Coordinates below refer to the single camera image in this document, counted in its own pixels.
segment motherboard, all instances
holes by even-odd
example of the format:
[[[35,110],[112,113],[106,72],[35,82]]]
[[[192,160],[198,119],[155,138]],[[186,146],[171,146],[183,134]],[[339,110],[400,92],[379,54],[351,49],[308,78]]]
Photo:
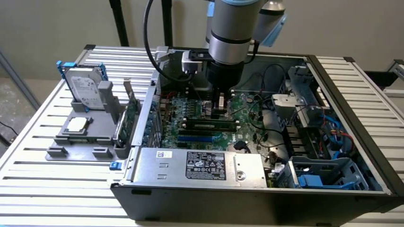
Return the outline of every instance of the motherboard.
[[[162,99],[163,148],[236,151],[239,141],[247,143],[252,153],[264,155],[267,148],[258,145],[262,140],[270,146],[266,132],[252,127],[250,122],[263,127],[260,105],[263,98],[255,94],[235,93],[227,102],[227,113],[211,119],[211,101],[191,99],[186,94],[170,94]]]

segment white wall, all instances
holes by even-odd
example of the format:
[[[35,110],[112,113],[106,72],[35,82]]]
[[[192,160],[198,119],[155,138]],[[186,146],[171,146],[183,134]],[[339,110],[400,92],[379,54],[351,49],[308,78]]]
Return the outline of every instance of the white wall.
[[[147,0],[122,0],[130,43],[143,46]],[[404,59],[403,0],[284,0],[288,21],[262,51],[352,56],[367,70]],[[174,0],[175,45],[203,47],[203,0]],[[160,0],[150,43],[164,44]],[[0,0],[0,48],[24,78],[59,79],[56,60],[76,59],[86,44],[119,45],[108,0]]]

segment aluminum extrusion table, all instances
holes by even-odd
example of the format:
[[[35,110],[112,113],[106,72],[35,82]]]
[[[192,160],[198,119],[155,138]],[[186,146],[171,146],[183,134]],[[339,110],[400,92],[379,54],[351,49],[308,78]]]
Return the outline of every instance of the aluminum extrusion table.
[[[319,57],[319,60],[404,179],[404,128],[398,125],[403,124],[398,108],[355,63],[332,57]],[[94,50],[83,51],[76,62],[106,64],[115,84],[114,95],[122,103],[128,102],[124,78],[131,78],[136,97],[146,97],[154,67],[143,48],[96,46]],[[120,179],[122,173],[110,173],[108,163],[46,160],[47,148],[72,110],[71,99],[67,85],[60,81],[0,159],[0,225],[207,226],[135,222],[127,217],[110,190],[107,179]],[[384,126],[383,130],[376,130],[375,125]],[[379,226],[404,226],[404,206],[386,214],[368,213],[344,225]]]

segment power supply label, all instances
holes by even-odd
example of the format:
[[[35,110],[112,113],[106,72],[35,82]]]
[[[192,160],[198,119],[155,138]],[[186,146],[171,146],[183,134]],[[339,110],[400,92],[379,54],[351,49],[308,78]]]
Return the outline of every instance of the power supply label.
[[[224,153],[187,152],[186,177],[195,180],[226,181]]]

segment red cable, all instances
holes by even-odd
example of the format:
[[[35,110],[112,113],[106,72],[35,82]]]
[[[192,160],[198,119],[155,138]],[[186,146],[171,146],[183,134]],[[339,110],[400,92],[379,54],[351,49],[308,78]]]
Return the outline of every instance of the red cable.
[[[350,139],[351,139],[351,151],[354,150],[354,138],[352,138],[352,136],[350,135],[350,134],[347,134],[347,133],[340,133],[342,134],[342,136],[347,136]]]

